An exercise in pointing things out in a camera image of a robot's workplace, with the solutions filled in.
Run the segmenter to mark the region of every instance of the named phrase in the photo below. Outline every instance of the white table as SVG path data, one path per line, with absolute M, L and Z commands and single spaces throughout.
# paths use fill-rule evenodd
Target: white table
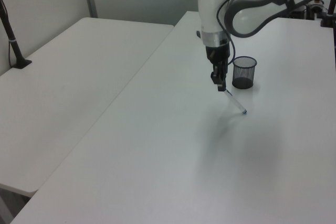
M 212 84 L 199 27 L 186 13 L 13 224 L 334 223 L 332 30 L 276 19 L 235 38 L 258 60 L 249 90 L 230 67 L 242 115 Z
M 0 77 L 0 188 L 32 196 L 172 26 L 84 18 Z

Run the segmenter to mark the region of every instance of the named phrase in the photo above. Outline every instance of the mesh pencil cup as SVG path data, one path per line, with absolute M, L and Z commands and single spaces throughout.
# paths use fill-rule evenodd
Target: mesh pencil cup
M 249 56 L 241 56 L 233 61 L 233 65 L 232 85 L 238 89 L 251 88 L 257 61 Z

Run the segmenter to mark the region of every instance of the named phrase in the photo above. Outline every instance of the cable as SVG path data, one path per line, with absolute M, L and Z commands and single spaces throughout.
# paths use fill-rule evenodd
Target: cable
M 12 64 L 10 63 L 11 61 L 11 53 L 10 53 L 10 42 L 8 42 L 8 62 L 9 62 L 9 66 L 10 66 L 10 68 L 12 68 Z
M 5 3 L 4 3 L 4 1 L 3 0 L 0 0 L 0 3 L 2 4 L 2 6 L 4 7 L 4 9 L 5 9 L 5 12 L 6 12 L 6 16 L 7 16 L 7 18 L 8 18 L 8 11 L 7 11 L 7 8 L 6 8 L 6 5 L 5 5 Z M 9 66 L 10 66 L 10 68 L 12 68 L 12 64 L 11 64 L 11 53 L 10 53 L 10 42 L 8 41 L 8 62 L 9 62 Z
M 236 47 L 235 44 L 233 43 L 230 34 L 228 33 L 228 31 L 224 28 L 224 26 L 222 25 L 221 21 L 219 20 L 219 12 L 221 11 L 221 9 L 223 8 L 223 6 L 228 3 L 230 0 L 226 0 L 224 1 L 224 3 L 222 3 L 217 11 L 216 14 L 216 18 L 217 18 L 217 22 L 219 23 L 219 25 L 221 26 L 221 28 L 223 29 L 223 31 L 225 32 L 226 36 L 228 37 L 228 39 L 231 42 L 232 48 L 233 48 L 233 56 L 232 56 L 232 60 L 228 63 L 228 65 L 230 65 L 236 58 Z
M 2 4 L 2 6 L 5 8 L 6 16 L 7 16 L 7 18 L 8 18 L 8 11 L 7 11 L 6 5 L 5 5 L 5 3 L 4 3 L 3 0 L 0 0 L 0 2 L 1 2 L 1 4 Z
M 326 9 L 327 10 L 327 12 L 329 11 L 328 10 L 328 8 L 326 8 L 325 6 L 323 6 L 323 5 L 319 5 L 319 4 L 312 4 L 312 5 L 309 5 L 309 7 L 310 8 L 314 8 L 314 7 L 316 7 L 316 6 L 319 6 L 319 7 L 321 7 L 321 8 L 324 8 L 324 9 Z

